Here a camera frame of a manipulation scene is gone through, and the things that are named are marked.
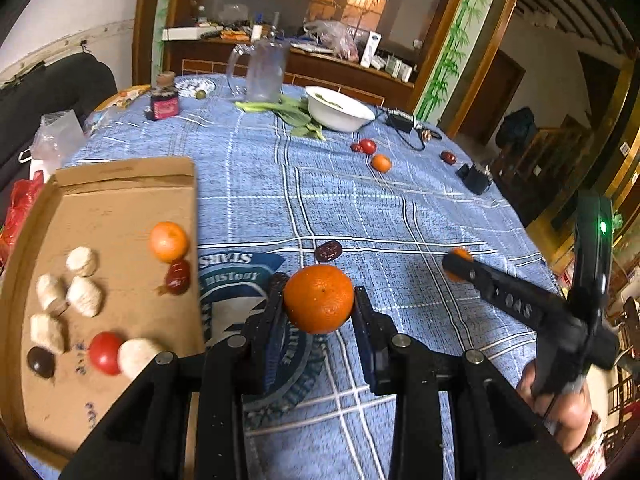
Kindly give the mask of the person's right hand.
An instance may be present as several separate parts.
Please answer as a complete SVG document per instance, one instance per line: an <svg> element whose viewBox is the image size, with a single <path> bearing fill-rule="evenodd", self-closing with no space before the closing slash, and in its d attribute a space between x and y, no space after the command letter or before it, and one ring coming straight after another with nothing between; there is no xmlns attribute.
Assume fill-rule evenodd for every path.
<svg viewBox="0 0 640 480"><path fill-rule="evenodd" d="M588 384L584 382L579 391L549 396L533 394L536 379L536 362L529 361L524 367L516 386L529 408L536 414L555 423L555 440L566 454L573 453L585 439L592 415Z"/></svg>

